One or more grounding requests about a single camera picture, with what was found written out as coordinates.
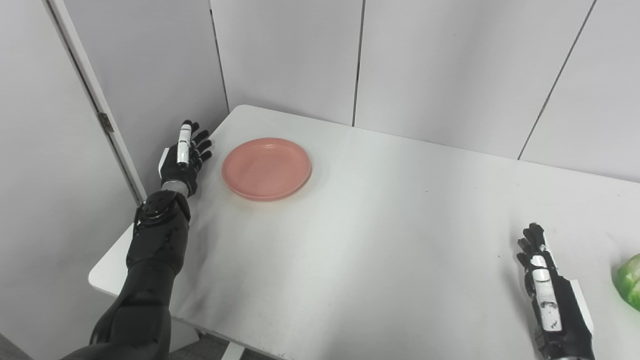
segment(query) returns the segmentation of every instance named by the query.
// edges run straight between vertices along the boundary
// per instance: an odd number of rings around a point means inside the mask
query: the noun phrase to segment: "door hinge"
[[[105,114],[105,113],[98,113],[98,120],[100,121],[100,124],[102,125],[102,128],[107,132],[107,133],[113,133],[113,125],[111,125],[111,121],[109,120],[109,115]]]

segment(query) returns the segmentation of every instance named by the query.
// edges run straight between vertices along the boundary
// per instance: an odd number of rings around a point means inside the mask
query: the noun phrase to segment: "white door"
[[[0,1],[0,33],[0,333],[57,359],[112,303],[86,278],[135,203],[47,5]]]

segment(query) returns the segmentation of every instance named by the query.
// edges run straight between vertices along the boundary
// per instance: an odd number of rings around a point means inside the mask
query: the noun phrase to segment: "panel seam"
[[[225,102],[227,103],[227,113],[231,112],[229,107],[229,96],[227,95],[227,84],[225,82],[225,73],[222,70],[222,57],[220,56],[220,45],[218,44],[218,33],[216,32],[216,22],[213,19],[213,6],[209,1],[209,15],[211,16],[211,26],[213,27],[213,39],[216,43],[216,54],[218,55],[218,66],[220,67],[220,78],[222,79],[222,90],[225,93]]]
[[[551,90],[549,90],[549,94],[547,94],[547,97],[545,98],[545,102],[542,104],[542,108],[540,108],[540,112],[538,113],[538,117],[536,117],[536,121],[533,123],[533,126],[532,126],[531,130],[529,131],[529,135],[527,135],[527,139],[525,140],[524,145],[522,146],[522,149],[520,150],[520,154],[518,155],[518,160],[520,160],[520,158],[522,157],[522,154],[524,153],[524,149],[527,147],[527,144],[529,143],[529,140],[531,139],[531,135],[533,135],[533,131],[536,129],[536,126],[538,125],[538,122],[540,121],[540,118],[542,117],[542,114],[545,112],[545,109],[547,108],[547,104],[549,103],[549,99],[551,99],[551,95],[554,92],[554,90],[556,89],[556,85],[558,84],[558,80],[560,80],[560,76],[562,75],[562,73],[564,71],[564,67],[566,66],[567,62],[569,61],[569,57],[571,56],[571,53],[573,52],[573,48],[575,48],[575,44],[577,44],[578,39],[580,38],[580,35],[582,34],[582,30],[584,29],[584,26],[587,24],[587,20],[589,20],[589,16],[591,16],[591,12],[593,11],[593,7],[596,5],[597,1],[598,0],[593,0],[593,3],[591,3],[591,7],[589,8],[589,11],[587,12],[587,15],[585,16],[584,21],[582,21],[582,25],[580,26],[580,29],[578,30],[578,34],[575,36],[575,39],[573,40],[573,44],[569,48],[569,53],[567,53],[566,57],[564,58],[564,62],[562,64],[562,66],[560,67],[560,71],[558,72],[558,75],[556,76],[556,79],[554,80],[553,85],[551,85]]]
[[[362,13],[360,14],[360,38],[358,39],[358,63],[356,65],[356,84],[353,93],[353,118],[351,119],[351,127],[356,126],[356,105],[358,104],[358,85],[360,82],[360,57],[362,55],[362,32],[364,30],[364,8],[367,0],[362,0]]]

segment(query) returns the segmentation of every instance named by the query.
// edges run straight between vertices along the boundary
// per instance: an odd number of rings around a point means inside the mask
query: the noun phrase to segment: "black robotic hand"
[[[165,149],[160,160],[159,172],[162,189],[192,196],[198,190],[196,178],[202,164],[211,157],[211,140],[207,130],[195,134],[200,128],[197,122],[182,123],[178,142]]]
[[[540,225],[529,224],[523,233],[517,257],[538,321],[538,350],[545,360],[594,360],[593,323],[578,281],[558,275]]]

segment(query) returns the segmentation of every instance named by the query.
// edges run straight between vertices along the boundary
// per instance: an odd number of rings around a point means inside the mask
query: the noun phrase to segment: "table leg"
[[[229,346],[227,346],[227,350],[225,351],[225,354],[222,355],[222,360],[240,360],[243,353],[244,353],[243,346],[229,341]]]

